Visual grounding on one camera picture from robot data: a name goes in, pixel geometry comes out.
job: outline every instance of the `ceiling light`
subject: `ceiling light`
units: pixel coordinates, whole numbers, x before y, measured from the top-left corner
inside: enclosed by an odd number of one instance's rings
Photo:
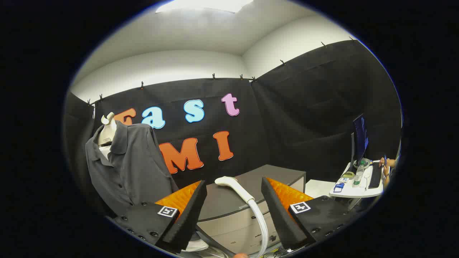
[[[174,0],[156,10],[156,13],[175,9],[217,9],[237,13],[253,0]]]

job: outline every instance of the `white wall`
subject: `white wall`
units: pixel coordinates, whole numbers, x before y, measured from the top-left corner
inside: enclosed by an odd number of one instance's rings
[[[299,55],[331,44],[350,40],[346,30],[325,17],[314,15],[293,21],[263,37],[243,55],[250,76],[264,73]]]
[[[144,85],[186,79],[250,78],[241,56],[230,54],[176,50],[128,57],[103,66],[70,87],[78,98],[91,102],[121,91]]]

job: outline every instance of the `white cable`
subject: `white cable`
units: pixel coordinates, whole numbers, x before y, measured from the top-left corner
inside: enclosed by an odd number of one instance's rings
[[[266,247],[268,246],[268,226],[266,225],[266,221],[264,220],[263,214],[260,211],[257,203],[255,202],[255,198],[251,196],[238,182],[237,179],[234,177],[223,176],[217,178],[215,183],[221,186],[229,186],[231,187],[236,193],[250,206],[255,217],[257,218],[258,224],[260,225],[261,234],[262,234],[262,242],[261,242],[261,249],[258,252],[258,255],[255,258],[259,258],[263,255]]]
[[[257,258],[259,258],[264,254],[266,247],[268,246],[268,227],[266,225],[266,221],[264,220],[263,214],[260,211],[260,208],[258,208],[257,203],[253,199],[251,199],[247,204],[250,206],[250,208],[252,208],[253,213],[255,213],[255,217],[257,218],[258,224],[260,225],[261,229],[261,248],[258,252],[258,255],[256,256]]]

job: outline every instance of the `black panel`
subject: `black panel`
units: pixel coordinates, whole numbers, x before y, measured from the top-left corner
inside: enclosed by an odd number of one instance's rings
[[[369,138],[366,157],[379,159],[385,153],[395,158],[401,127],[397,94],[384,68],[364,46],[356,40],[336,42],[285,64],[252,83],[246,79],[182,80],[105,97],[96,103],[92,131],[109,112],[133,108],[133,123],[141,123],[145,109],[160,107],[166,125],[155,129],[158,141],[180,150],[184,139],[197,138],[204,163],[202,168],[173,174],[179,188],[202,179],[211,184],[218,177],[238,176],[265,164],[308,171],[309,179],[334,181],[349,162],[352,120],[361,113]],[[228,115],[221,102],[227,93],[237,98],[238,116]],[[183,104],[195,99],[204,103],[205,117],[188,123]],[[86,132],[92,122],[74,121],[70,127]],[[229,160],[218,160],[213,134],[219,131],[229,131],[234,153]],[[77,160],[77,178],[85,182],[80,183],[86,185],[83,191],[93,193],[82,159],[89,137],[87,132],[73,137],[71,156]],[[93,199],[99,202],[96,206],[102,206],[94,195]]]
[[[289,207],[290,214],[303,232],[315,241],[331,237],[356,217],[354,211],[348,211],[345,205],[333,201],[328,196],[320,196],[300,203],[297,211],[299,213],[295,213],[291,206]]]

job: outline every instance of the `letter a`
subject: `letter a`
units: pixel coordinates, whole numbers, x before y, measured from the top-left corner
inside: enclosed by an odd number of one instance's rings
[[[156,129],[161,129],[166,124],[166,121],[162,119],[162,110],[158,107],[147,108],[142,112],[142,117],[144,117],[142,123],[150,125]]]

